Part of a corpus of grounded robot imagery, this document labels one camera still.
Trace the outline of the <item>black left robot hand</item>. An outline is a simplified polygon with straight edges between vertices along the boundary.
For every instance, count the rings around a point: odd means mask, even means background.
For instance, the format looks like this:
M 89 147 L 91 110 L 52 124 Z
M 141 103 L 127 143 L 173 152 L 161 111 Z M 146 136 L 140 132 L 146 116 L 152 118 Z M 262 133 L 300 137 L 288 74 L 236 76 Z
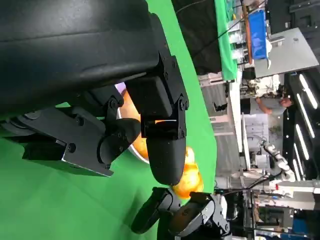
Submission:
M 0 135 L 23 158 L 81 175 L 146 139 L 154 178 L 184 171 L 189 99 L 144 0 L 3 0 Z

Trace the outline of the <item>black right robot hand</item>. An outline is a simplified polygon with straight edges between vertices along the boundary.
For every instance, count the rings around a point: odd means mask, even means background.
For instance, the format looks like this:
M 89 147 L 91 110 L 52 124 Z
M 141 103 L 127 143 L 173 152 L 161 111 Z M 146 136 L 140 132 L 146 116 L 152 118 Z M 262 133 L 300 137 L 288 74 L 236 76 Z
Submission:
M 189 201 L 182 205 L 171 189 L 154 187 L 151 196 L 136 214 L 131 230 L 141 235 L 155 223 L 158 223 L 157 240 L 233 238 L 219 200 L 205 192 L 191 192 Z

